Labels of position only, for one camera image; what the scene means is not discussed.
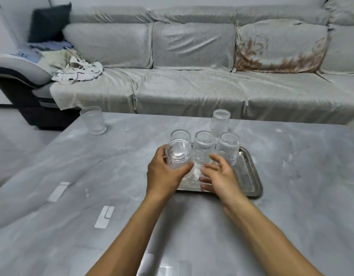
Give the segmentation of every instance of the hand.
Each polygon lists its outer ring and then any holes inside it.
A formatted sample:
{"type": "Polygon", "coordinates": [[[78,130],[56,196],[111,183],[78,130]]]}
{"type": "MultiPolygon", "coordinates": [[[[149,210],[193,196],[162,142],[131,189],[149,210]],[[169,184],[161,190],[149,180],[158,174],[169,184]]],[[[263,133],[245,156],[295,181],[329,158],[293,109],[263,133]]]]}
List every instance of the hand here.
{"type": "Polygon", "coordinates": [[[150,164],[147,166],[147,195],[152,199],[167,201],[177,190],[182,178],[193,168],[188,163],[177,169],[171,169],[165,156],[165,147],[159,147],[150,164]]]}
{"type": "Polygon", "coordinates": [[[226,208],[230,208],[237,199],[247,199],[240,189],[235,172],[226,160],[214,154],[210,154],[210,158],[218,162],[219,166],[216,164],[204,165],[201,169],[204,177],[199,177],[199,180],[212,185],[202,184],[201,188],[215,193],[226,208]]]}

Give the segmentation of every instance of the gray marble surface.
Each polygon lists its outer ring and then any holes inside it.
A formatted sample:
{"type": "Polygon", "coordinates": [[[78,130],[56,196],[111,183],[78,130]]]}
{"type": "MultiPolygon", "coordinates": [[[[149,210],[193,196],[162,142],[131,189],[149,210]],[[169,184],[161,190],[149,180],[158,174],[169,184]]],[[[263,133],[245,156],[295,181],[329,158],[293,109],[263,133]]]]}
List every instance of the gray marble surface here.
{"type": "MultiPolygon", "coordinates": [[[[145,195],[147,164],[169,134],[208,118],[106,113],[90,135],[76,120],[0,189],[0,276],[84,275],[145,195]],[[60,182],[70,186],[47,202],[60,182]],[[104,205],[106,229],[94,228],[104,205]]],[[[231,120],[263,184],[255,204],[327,276],[354,275],[354,133],[340,125],[231,120]]],[[[264,275],[220,201],[175,194],[140,275],[264,275]]]]}

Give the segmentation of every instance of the floor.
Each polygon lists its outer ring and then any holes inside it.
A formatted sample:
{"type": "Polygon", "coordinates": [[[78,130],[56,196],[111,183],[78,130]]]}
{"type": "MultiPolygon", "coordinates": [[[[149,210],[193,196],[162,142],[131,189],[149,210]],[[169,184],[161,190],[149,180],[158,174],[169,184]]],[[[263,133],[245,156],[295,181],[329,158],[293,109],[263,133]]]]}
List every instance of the floor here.
{"type": "Polygon", "coordinates": [[[0,186],[27,167],[61,132],[30,126],[16,109],[0,108],[0,186]]]}

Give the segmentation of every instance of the left hand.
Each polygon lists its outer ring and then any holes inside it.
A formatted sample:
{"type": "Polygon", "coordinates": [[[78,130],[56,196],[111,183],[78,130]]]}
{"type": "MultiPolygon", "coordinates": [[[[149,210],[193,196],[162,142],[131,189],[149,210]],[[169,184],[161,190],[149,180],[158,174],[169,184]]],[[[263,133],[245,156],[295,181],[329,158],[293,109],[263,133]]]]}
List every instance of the left hand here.
{"type": "Polygon", "coordinates": [[[147,195],[152,199],[169,200],[177,190],[182,178],[193,168],[187,163],[177,169],[171,169],[165,159],[165,147],[159,147],[147,166],[147,195]]]}

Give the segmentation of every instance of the upside-down glass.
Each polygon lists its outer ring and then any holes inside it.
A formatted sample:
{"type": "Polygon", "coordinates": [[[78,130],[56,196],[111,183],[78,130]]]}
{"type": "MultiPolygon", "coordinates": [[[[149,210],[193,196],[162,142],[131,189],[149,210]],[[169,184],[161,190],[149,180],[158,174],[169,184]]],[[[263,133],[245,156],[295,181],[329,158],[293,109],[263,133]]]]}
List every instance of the upside-down glass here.
{"type": "Polygon", "coordinates": [[[195,168],[201,169],[204,164],[211,163],[209,154],[214,152],[215,137],[209,131],[199,131],[193,141],[193,162],[195,168]]]}
{"type": "Polygon", "coordinates": [[[183,139],[191,145],[191,134],[187,130],[183,130],[183,129],[174,130],[171,133],[170,141],[175,140],[175,139],[183,139]]]}
{"type": "Polygon", "coordinates": [[[220,137],[223,132],[228,131],[229,119],[231,114],[224,109],[217,109],[213,112],[213,117],[210,121],[210,131],[216,138],[220,137]]]}
{"type": "Polygon", "coordinates": [[[190,162],[191,144],[183,139],[172,140],[165,148],[165,157],[171,168],[179,168],[190,162]]]}
{"type": "Polygon", "coordinates": [[[227,161],[230,166],[236,163],[240,149],[240,137],[231,132],[224,132],[217,141],[215,153],[227,161]]]}
{"type": "Polygon", "coordinates": [[[93,135],[99,135],[106,131],[107,126],[104,121],[103,113],[99,106],[90,106],[80,111],[80,116],[93,135]]]}

